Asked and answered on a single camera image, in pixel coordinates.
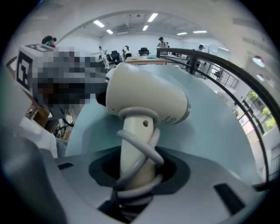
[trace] desk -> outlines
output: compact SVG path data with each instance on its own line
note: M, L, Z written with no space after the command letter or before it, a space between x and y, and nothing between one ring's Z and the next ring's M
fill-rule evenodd
M125 63L129 63L132 65L147 65L147 64L165 65L166 60L163 58L147 59L147 56L137 56L137 57L128 57L125 60Z
M212 89L189 73L170 65L142 65L183 89L192 110L189 117L173 126L158 125L158 146L183 151L216 161L252 185L260 181L248 139L233 112ZM123 122L107 113L94 94L81 110L72 130L66 156L101 151L121 145L117 137Z

